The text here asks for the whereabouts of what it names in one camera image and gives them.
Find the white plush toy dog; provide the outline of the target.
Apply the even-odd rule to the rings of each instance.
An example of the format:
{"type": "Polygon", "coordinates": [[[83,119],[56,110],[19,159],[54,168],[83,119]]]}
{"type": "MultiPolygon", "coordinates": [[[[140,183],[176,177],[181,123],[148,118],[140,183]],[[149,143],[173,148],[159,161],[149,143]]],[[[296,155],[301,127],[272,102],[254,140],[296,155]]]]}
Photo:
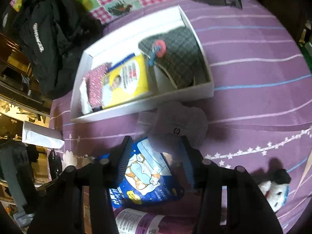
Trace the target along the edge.
{"type": "Polygon", "coordinates": [[[271,180],[263,181],[258,185],[266,197],[270,207],[277,213],[287,202],[291,177],[285,169],[274,172],[271,180]]]}

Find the blue cartoon tissue packet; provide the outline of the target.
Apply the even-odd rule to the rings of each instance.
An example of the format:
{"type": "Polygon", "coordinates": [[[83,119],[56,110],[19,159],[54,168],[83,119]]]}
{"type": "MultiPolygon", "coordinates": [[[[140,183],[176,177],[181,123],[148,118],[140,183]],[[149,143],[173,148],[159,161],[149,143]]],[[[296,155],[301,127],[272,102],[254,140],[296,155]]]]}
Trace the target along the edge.
{"type": "Polygon", "coordinates": [[[124,178],[109,194],[115,209],[138,208],[178,201],[184,196],[184,189],[172,175],[163,154],[144,138],[132,145],[124,178]]]}

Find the pink glitter pouch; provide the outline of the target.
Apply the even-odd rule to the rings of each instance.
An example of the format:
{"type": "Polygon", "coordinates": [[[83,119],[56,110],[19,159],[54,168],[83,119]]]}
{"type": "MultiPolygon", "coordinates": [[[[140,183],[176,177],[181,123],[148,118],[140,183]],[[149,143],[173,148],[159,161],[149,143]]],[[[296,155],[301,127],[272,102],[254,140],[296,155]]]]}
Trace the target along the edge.
{"type": "Polygon", "coordinates": [[[103,63],[90,70],[84,77],[87,85],[88,102],[92,108],[102,105],[102,79],[110,67],[111,63],[103,63]]]}

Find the yellow tissue packet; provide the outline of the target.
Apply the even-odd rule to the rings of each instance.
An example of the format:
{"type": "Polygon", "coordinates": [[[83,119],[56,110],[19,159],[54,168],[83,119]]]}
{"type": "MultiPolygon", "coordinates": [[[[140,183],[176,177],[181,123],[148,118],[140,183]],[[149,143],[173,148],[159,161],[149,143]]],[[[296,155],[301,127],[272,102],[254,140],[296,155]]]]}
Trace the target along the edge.
{"type": "Polygon", "coordinates": [[[133,56],[114,66],[102,78],[102,108],[122,105],[153,95],[144,56],[133,56]]]}

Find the grey plaid slipper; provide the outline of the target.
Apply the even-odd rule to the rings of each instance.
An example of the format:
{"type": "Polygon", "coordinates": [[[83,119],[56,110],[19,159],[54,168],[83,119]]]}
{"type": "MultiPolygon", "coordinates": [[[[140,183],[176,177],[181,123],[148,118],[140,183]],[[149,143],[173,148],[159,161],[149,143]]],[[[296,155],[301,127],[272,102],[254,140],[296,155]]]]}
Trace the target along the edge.
{"type": "Polygon", "coordinates": [[[138,48],[152,66],[149,72],[160,92],[210,82],[204,55],[187,27],[148,36],[139,42],[138,48]]]}

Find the purple glitter pump bottle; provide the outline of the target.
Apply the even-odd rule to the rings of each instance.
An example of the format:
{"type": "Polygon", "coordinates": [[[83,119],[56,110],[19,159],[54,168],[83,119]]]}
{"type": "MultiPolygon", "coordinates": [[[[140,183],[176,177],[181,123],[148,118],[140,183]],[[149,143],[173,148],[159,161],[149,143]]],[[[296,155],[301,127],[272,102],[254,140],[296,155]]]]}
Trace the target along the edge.
{"type": "Polygon", "coordinates": [[[114,211],[119,233],[192,233],[194,217],[156,215],[130,208],[114,211]]]}

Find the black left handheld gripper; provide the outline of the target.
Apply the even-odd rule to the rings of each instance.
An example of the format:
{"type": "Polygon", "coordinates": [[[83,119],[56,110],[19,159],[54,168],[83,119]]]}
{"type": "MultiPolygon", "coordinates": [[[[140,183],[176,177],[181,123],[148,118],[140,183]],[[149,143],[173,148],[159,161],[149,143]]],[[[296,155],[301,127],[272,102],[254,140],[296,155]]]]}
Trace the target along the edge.
{"type": "Polygon", "coordinates": [[[32,168],[27,147],[18,141],[1,144],[1,171],[13,197],[17,213],[14,220],[20,227],[28,227],[28,233],[54,233],[57,224],[48,223],[48,217],[60,212],[59,197],[64,186],[60,179],[49,182],[37,191],[32,180],[32,168]]]}

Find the white cylindrical tube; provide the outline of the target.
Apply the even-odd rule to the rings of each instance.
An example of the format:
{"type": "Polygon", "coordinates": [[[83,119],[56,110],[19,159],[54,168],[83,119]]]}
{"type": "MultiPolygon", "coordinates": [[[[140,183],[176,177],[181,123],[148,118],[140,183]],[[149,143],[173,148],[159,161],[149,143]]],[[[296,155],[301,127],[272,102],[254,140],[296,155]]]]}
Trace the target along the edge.
{"type": "Polygon", "coordinates": [[[65,144],[59,131],[28,121],[23,122],[22,142],[53,149],[60,149],[65,144]]]}

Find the white shallow cardboard box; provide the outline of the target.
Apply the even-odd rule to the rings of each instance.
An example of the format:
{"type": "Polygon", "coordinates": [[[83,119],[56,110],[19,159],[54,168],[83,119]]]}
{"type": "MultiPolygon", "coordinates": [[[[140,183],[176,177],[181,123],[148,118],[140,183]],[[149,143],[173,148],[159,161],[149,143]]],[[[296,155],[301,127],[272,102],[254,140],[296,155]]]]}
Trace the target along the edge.
{"type": "Polygon", "coordinates": [[[165,81],[159,69],[155,68],[153,69],[155,76],[152,79],[152,86],[156,91],[155,95],[87,115],[83,115],[80,111],[79,87],[83,76],[89,70],[97,68],[106,62],[116,64],[132,53],[139,54],[138,44],[142,39],[168,32],[177,27],[187,27],[191,31],[195,30],[184,10],[180,6],[173,6],[149,15],[140,16],[138,19],[113,30],[85,49],[80,60],[72,91],[70,119],[76,123],[90,123],[152,110],[167,101],[185,102],[211,98],[214,95],[214,80],[203,46],[198,42],[204,64],[195,73],[194,86],[174,90],[165,81]]]}

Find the black Wenger backpack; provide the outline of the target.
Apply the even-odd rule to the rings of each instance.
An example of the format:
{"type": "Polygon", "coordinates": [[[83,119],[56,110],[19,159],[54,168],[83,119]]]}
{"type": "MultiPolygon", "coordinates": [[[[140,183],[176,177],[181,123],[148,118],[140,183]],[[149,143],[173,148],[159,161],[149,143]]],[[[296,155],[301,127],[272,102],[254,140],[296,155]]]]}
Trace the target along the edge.
{"type": "Polygon", "coordinates": [[[69,93],[83,51],[103,36],[77,0],[22,0],[18,12],[3,13],[1,27],[27,56],[41,92],[49,99],[69,93]]]}

